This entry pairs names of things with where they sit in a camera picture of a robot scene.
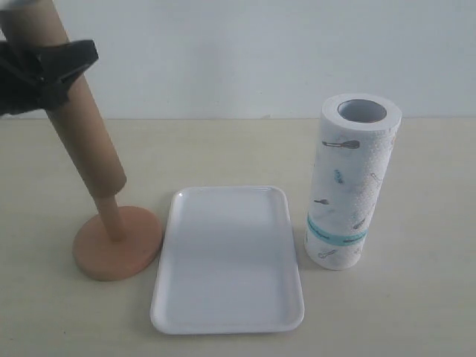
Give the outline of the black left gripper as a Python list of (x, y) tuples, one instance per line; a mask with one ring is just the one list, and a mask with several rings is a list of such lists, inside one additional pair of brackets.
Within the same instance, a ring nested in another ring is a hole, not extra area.
[(71, 83), (98, 60), (92, 39), (41, 48), (1, 41), (1, 116), (56, 110), (69, 101)]

